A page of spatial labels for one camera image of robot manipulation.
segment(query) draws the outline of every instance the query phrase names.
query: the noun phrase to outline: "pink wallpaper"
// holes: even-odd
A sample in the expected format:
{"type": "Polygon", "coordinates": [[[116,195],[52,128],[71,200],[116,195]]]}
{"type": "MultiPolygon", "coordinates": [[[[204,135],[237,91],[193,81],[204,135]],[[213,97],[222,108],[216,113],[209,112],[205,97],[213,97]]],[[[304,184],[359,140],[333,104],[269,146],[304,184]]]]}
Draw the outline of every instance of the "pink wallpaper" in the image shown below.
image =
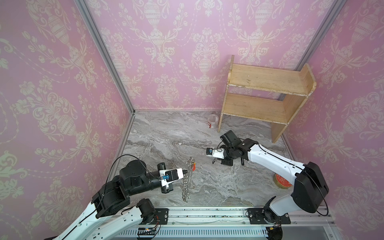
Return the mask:
{"type": "Polygon", "coordinates": [[[135,109],[221,109],[231,55],[293,70],[332,2],[87,0],[135,109]]]}
{"type": "Polygon", "coordinates": [[[383,239],[384,1],[347,1],[310,60],[318,87],[289,126],[326,176],[344,240],[383,239]]]}
{"type": "Polygon", "coordinates": [[[0,239],[61,233],[128,118],[73,1],[0,1],[0,239]]]}

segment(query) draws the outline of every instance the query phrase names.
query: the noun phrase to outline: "clear twisted plastic object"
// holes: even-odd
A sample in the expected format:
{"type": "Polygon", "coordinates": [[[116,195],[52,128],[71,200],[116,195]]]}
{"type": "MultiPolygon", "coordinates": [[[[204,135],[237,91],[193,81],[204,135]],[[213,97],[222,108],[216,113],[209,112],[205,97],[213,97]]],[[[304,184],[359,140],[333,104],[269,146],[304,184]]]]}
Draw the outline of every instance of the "clear twisted plastic object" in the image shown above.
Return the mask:
{"type": "Polygon", "coordinates": [[[190,157],[187,161],[188,172],[184,175],[184,178],[183,178],[182,197],[184,202],[188,202],[188,199],[190,198],[189,189],[191,185],[192,169],[194,167],[194,164],[195,164],[195,160],[193,159],[193,157],[190,157]]]}

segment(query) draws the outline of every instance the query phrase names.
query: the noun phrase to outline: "shelf board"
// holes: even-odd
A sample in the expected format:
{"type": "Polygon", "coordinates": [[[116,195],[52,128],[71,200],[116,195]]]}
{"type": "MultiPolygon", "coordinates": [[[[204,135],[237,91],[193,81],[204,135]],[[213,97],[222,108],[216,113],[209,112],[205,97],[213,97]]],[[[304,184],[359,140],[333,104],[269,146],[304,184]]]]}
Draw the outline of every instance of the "shelf board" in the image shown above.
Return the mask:
{"type": "Polygon", "coordinates": [[[312,75],[302,76],[298,71],[233,64],[229,85],[307,96],[307,82],[313,82],[312,75]]]}
{"type": "Polygon", "coordinates": [[[287,124],[282,101],[227,94],[223,114],[287,124]]]}

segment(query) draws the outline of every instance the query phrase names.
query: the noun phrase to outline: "baseboard trim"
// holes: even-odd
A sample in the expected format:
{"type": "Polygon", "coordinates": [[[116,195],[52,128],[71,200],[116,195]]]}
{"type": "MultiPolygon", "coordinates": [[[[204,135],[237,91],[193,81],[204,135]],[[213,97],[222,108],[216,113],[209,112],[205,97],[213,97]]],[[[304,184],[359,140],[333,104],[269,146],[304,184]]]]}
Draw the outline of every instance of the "baseboard trim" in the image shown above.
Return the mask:
{"type": "Polygon", "coordinates": [[[294,161],[298,162],[297,157],[296,157],[295,154],[293,153],[291,144],[289,143],[288,138],[286,137],[286,135],[285,135],[284,132],[283,132],[283,134],[281,135],[281,139],[283,140],[284,145],[285,145],[285,147],[287,148],[287,151],[288,151],[289,156],[291,157],[291,160],[294,160],[294,161]]]}
{"type": "MultiPolygon", "coordinates": [[[[131,118],[129,119],[129,122],[127,124],[127,127],[126,129],[124,130],[124,135],[123,137],[121,138],[120,140],[120,144],[119,144],[119,148],[117,149],[116,151],[116,155],[115,155],[115,159],[118,158],[119,156],[122,155],[123,151],[124,151],[124,147],[125,147],[125,143],[127,142],[127,138],[129,136],[129,133],[131,131],[131,128],[132,128],[132,125],[133,125],[133,121],[135,120],[135,115],[131,115],[131,118]]],[[[111,170],[111,174],[109,175],[109,178],[108,178],[108,181],[111,181],[114,177],[115,177],[115,172],[117,171],[117,168],[119,166],[119,163],[120,163],[120,160],[119,159],[112,167],[112,170],[111,170]]]]}
{"type": "Polygon", "coordinates": [[[221,109],[135,109],[136,112],[217,112],[221,109]]]}

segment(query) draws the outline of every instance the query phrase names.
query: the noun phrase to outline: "orange object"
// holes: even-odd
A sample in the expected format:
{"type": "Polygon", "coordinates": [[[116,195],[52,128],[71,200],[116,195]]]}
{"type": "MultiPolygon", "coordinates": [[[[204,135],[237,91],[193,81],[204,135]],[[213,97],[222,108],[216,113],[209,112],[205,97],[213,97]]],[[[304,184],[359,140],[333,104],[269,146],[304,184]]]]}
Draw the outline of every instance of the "orange object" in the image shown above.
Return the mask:
{"type": "Polygon", "coordinates": [[[292,186],[292,184],[290,184],[289,181],[287,181],[285,178],[283,178],[282,176],[280,176],[277,173],[275,173],[273,175],[273,181],[280,188],[285,188],[286,189],[286,188],[289,188],[289,187],[292,186]]]}

